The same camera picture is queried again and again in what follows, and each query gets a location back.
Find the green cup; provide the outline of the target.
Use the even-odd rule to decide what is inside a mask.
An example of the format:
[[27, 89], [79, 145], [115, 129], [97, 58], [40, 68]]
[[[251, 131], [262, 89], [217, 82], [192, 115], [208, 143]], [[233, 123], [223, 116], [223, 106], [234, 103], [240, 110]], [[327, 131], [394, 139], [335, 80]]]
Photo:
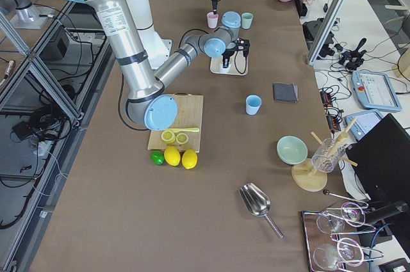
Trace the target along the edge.
[[252, 25], [252, 21], [254, 19], [254, 15], [249, 12], [245, 12], [241, 15], [241, 27], [242, 29], [249, 29]]

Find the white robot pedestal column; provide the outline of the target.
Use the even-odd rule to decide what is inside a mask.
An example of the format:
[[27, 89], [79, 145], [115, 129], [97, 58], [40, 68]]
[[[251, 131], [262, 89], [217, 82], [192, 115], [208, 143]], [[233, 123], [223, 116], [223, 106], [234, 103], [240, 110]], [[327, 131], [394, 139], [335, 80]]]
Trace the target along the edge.
[[153, 70], [169, 59], [172, 41], [163, 39], [154, 28], [149, 0], [127, 0], [137, 32]]

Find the mirror tray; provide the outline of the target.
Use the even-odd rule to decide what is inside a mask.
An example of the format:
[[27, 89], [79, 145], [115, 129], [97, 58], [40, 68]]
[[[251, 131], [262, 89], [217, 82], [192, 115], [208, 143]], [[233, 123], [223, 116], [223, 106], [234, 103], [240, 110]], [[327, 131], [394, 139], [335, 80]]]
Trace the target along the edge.
[[301, 217], [311, 271], [355, 271], [365, 262], [384, 257], [381, 251], [359, 242], [359, 234], [375, 232], [360, 208], [303, 211]]

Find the whole yellow lemon left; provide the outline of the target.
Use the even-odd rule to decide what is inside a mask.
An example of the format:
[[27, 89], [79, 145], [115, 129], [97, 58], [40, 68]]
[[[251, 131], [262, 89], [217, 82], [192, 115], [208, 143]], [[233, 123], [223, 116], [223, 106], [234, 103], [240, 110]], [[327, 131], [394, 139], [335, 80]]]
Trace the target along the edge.
[[164, 150], [164, 158], [171, 166], [178, 166], [181, 161], [180, 152], [174, 146], [169, 146]]

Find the aluminium frame post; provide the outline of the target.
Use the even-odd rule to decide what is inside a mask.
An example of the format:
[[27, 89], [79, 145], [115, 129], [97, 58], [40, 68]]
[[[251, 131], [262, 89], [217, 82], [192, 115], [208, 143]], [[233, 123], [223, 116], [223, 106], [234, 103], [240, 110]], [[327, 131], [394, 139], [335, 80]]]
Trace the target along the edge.
[[318, 33], [307, 55], [307, 64], [310, 67], [313, 67], [313, 65], [315, 64], [317, 56], [319, 55], [320, 50], [322, 49], [324, 42], [331, 31], [334, 21], [336, 20], [336, 16], [338, 15], [338, 12], [342, 7], [344, 1], [345, 0], [332, 0], [330, 7], [322, 22], [322, 25], [320, 26]]

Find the blue teach pendant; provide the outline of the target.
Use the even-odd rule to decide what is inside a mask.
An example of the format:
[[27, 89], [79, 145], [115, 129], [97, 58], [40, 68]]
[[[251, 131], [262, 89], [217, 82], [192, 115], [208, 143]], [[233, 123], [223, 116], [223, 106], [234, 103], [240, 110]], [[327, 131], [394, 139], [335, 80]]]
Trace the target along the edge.
[[345, 116], [346, 124], [351, 123], [354, 118], [356, 121], [350, 128], [350, 132], [359, 141], [383, 119], [383, 116], [379, 110], [369, 109]]
[[402, 110], [386, 74], [355, 70], [352, 72], [352, 84], [360, 105], [365, 109], [387, 112]]

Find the metal ice scoop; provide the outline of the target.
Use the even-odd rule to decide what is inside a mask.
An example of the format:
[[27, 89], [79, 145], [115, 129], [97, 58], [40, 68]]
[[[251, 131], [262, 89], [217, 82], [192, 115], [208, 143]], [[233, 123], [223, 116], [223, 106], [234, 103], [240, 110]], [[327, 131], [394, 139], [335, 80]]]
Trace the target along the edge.
[[251, 182], [241, 186], [239, 193], [247, 210], [254, 216], [264, 217], [278, 238], [283, 239], [283, 233], [268, 214], [270, 211], [269, 197], [259, 187], [257, 187], [257, 185]]

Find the mint green bowl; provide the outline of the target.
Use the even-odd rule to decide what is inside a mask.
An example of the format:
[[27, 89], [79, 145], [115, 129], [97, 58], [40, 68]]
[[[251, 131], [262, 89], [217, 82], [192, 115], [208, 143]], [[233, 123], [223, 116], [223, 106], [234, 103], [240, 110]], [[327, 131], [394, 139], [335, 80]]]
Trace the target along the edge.
[[277, 155], [286, 164], [296, 165], [307, 159], [306, 144], [295, 136], [284, 136], [277, 142]]

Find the blue cup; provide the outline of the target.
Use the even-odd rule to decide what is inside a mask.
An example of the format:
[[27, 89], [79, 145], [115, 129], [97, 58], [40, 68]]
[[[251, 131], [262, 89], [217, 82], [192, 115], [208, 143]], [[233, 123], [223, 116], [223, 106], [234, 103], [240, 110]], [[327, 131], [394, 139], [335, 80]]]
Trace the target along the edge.
[[245, 99], [245, 111], [248, 115], [255, 115], [262, 105], [262, 99], [258, 95], [249, 95]]

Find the clear textured glass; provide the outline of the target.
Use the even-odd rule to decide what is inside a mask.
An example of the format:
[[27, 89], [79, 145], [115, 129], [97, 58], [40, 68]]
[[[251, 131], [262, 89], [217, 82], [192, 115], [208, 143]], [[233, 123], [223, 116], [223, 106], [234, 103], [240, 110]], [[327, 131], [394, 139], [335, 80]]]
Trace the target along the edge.
[[345, 154], [345, 146], [335, 148], [335, 141], [327, 138], [313, 154], [311, 160], [313, 168], [323, 173], [332, 172]]

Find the wine glass lower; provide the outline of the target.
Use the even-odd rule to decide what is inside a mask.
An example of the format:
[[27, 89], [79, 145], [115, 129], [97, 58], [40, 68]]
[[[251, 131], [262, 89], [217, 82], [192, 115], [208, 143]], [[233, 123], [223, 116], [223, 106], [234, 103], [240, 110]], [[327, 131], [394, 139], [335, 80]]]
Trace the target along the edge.
[[345, 266], [360, 266], [364, 262], [364, 253], [355, 240], [344, 237], [335, 245], [327, 243], [316, 247], [313, 261], [324, 271], [349, 271]]

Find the grey folded cloth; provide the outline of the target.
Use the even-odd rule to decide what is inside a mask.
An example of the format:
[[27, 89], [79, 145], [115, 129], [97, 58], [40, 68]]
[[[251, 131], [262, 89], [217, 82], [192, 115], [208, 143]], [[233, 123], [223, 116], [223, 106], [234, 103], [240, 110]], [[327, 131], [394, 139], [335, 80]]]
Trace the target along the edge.
[[298, 87], [294, 83], [273, 83], [275, 101], [298, 103]]

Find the pink cup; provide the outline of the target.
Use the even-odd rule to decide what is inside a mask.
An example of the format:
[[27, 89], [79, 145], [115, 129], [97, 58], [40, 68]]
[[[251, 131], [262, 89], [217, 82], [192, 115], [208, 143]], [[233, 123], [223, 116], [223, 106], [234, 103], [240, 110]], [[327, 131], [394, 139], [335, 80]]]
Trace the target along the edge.
[[210, 29], [214, 29], [218, 25], [218, 14], [213, 12], [208, 12], [206, 14], [207, 25]]

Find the yellow plastic knife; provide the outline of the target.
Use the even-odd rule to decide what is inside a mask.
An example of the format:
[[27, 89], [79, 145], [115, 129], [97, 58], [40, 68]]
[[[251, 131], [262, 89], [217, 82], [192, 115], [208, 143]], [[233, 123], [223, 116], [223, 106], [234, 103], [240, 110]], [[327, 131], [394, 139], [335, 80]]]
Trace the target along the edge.
[[171, 132], [199, 132], [198, 127], [185, 127], [185, 128], [168, 128], [167, 131]]

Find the beige serving tray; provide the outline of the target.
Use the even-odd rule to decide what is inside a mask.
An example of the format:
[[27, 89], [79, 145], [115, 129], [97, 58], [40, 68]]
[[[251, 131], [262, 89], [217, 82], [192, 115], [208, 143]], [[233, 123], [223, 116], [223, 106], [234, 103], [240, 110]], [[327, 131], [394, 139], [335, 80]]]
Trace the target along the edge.
[[211, 58], [210, 71], [214, 74], [231, 75], [231, 76], [246, 76], [248, 74], [248, 62], [242, 52], [236, 56], [229, 58], [229, 63], [226, 68], [223, 67], [223, 60], [219, 58]]

